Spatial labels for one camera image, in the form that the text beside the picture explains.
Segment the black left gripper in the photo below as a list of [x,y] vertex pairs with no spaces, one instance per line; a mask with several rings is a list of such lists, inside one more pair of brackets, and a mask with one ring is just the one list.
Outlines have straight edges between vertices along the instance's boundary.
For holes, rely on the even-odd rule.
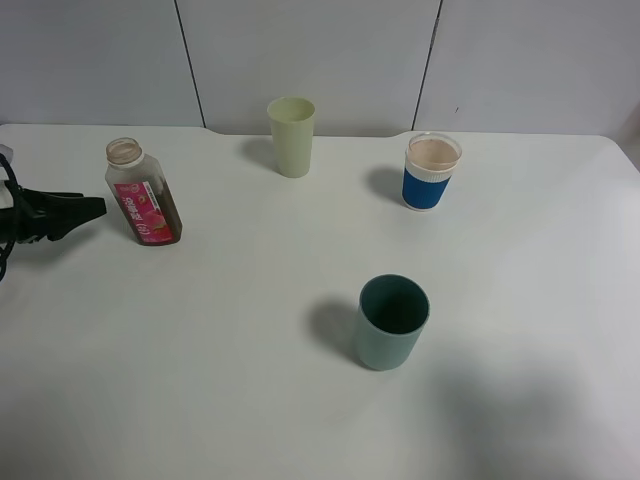
[[22,208],[12,197],[1,200],[1,245],[61,240],[72,230],[107,213],[102,197],[24,189]]

